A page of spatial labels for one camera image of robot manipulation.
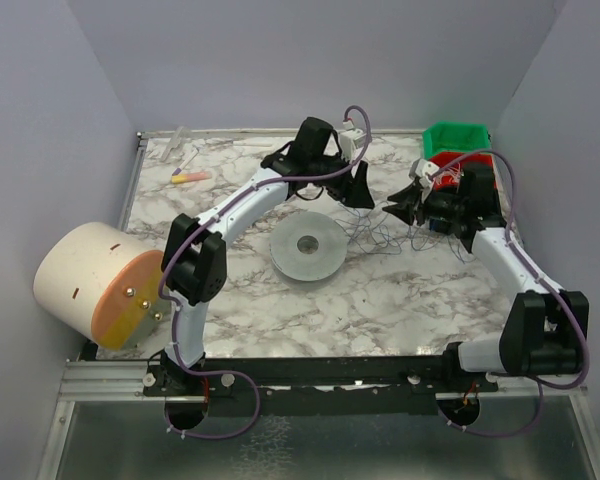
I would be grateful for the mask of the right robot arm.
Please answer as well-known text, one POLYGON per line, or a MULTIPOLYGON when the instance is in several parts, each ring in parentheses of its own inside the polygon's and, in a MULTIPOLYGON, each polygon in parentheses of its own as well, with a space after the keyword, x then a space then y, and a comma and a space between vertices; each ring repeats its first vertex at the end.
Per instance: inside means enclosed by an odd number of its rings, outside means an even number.
POLYGON ((519 377, 582 373, 586 296, 546 277, 522 249, 502 214, 491 167, 467 164, 453 192, 435 188, 437 170, 432 162, 417 161, 409 173, 411 184, 390 196, 386 212, 408 225, 447 223, 511 302, 498 337, 454 347, 460 369, 519 377))

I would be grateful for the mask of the white perforated cable spool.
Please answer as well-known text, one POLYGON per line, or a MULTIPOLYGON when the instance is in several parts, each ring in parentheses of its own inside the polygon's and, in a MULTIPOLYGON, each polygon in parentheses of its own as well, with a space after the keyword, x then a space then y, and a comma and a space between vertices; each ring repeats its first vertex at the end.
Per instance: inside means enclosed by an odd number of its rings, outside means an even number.
POLYGON ((299 283, 327 280, 339 272, 348 237, 329 216, 304 211, 280 221, 269 237, 270 256, 278 273, 299 283))

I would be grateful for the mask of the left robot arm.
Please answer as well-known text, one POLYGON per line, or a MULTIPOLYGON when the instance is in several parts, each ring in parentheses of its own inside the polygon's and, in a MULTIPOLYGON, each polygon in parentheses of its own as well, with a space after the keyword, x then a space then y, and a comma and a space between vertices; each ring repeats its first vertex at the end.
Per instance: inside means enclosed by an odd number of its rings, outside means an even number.
POLYGON ((211 300, 227 279, 227 251, 255 222, 309 185, 344 206, 371 209, 364 156, 372 141, 370 125, 342 130, 306 118, 293 140, 265 156, 252 177, 220 204, 190 217, 177 216, 162 259, 158 293, 172 303, 171 362, 192 370, 204 356, 203 332, 211 300))

